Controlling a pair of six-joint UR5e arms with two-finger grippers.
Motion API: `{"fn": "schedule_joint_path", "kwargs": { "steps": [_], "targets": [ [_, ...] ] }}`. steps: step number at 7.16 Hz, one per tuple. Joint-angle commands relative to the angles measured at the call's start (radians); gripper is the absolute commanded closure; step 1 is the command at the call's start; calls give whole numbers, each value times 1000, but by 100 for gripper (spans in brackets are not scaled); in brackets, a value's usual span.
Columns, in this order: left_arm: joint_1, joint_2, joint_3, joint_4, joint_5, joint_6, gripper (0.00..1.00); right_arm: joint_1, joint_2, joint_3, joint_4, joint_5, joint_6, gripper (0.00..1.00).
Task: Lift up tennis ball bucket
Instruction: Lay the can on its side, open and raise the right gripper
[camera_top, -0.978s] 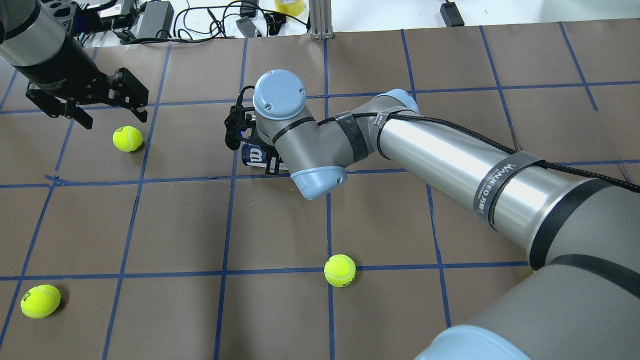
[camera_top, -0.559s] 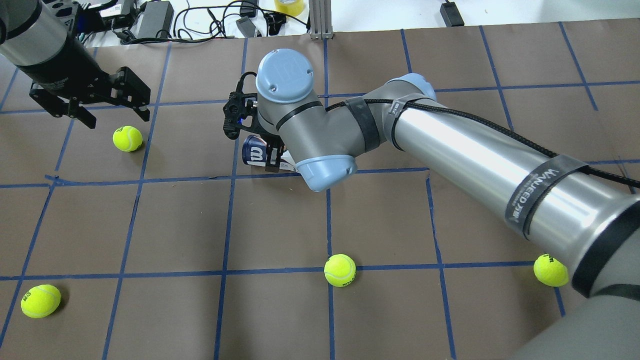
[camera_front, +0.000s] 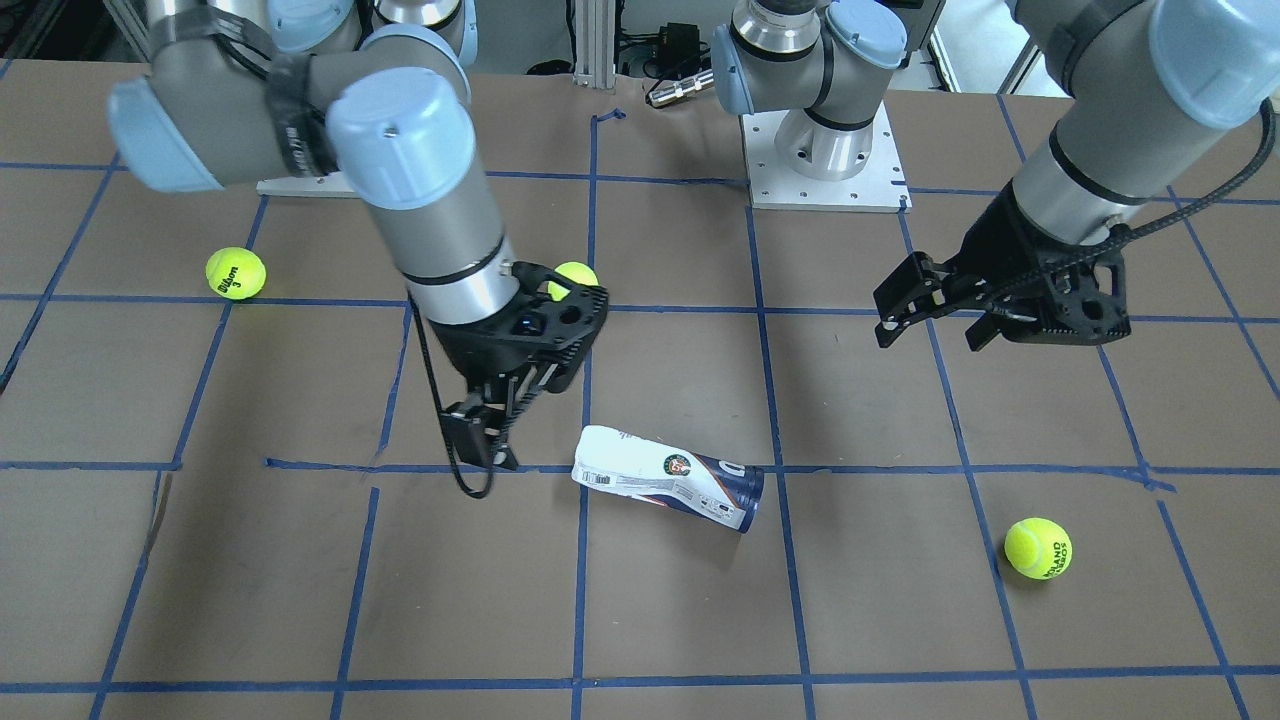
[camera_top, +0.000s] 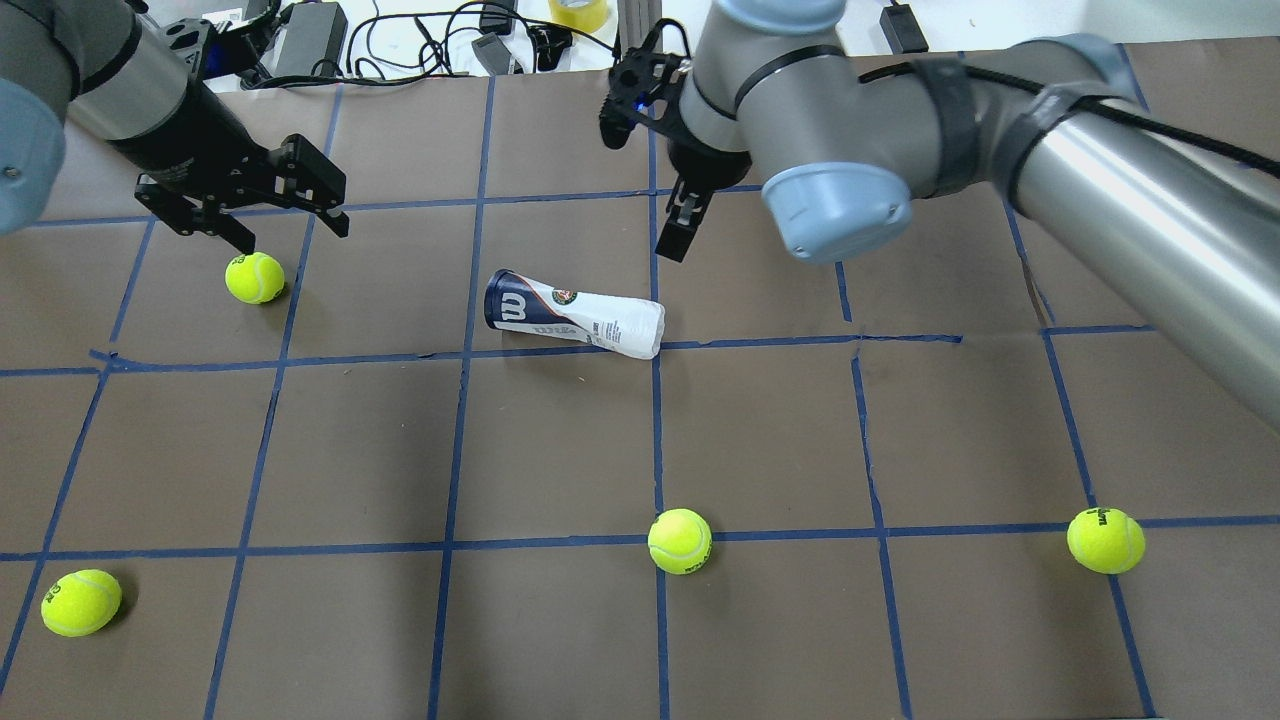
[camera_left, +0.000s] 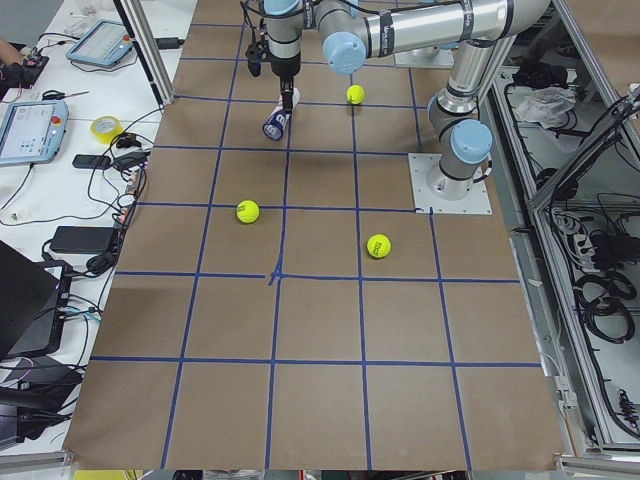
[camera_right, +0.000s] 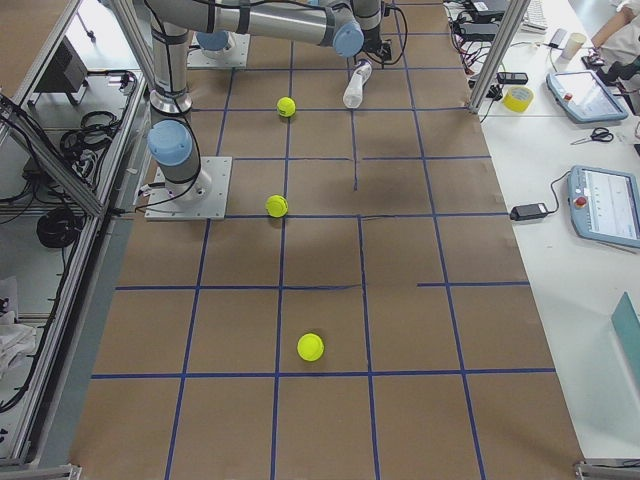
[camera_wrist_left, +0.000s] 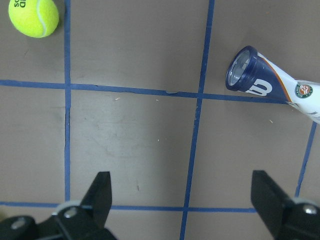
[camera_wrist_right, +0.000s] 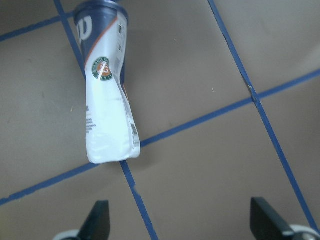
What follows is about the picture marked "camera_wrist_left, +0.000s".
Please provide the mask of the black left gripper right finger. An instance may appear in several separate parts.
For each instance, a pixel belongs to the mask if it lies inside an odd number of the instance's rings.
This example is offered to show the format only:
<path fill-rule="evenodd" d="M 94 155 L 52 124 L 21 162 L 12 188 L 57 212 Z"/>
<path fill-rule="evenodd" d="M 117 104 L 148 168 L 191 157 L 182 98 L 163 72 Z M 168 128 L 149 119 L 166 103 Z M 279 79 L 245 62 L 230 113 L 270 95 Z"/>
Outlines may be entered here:
<path fill-rule="evenodd" d="M 252 171 L 250 200 L 273 239 L 320 238 L 320 205 L 290 197 L 266 171 Z"/>

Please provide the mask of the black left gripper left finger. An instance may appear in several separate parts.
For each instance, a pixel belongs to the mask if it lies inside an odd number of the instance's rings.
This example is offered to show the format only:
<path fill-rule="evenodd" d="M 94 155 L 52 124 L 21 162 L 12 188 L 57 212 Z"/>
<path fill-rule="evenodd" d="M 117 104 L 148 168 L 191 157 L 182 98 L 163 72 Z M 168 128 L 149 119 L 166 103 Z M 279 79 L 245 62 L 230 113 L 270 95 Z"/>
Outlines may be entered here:
<path fill-rule="evenodd" d="M 45 221 L 29 215 L 8 217 L 0 222 L 2 240 L 115 240 L 105 228 L 112 206 L 111 175 L 98 172 L 83 199 L 60 204 Z"/>

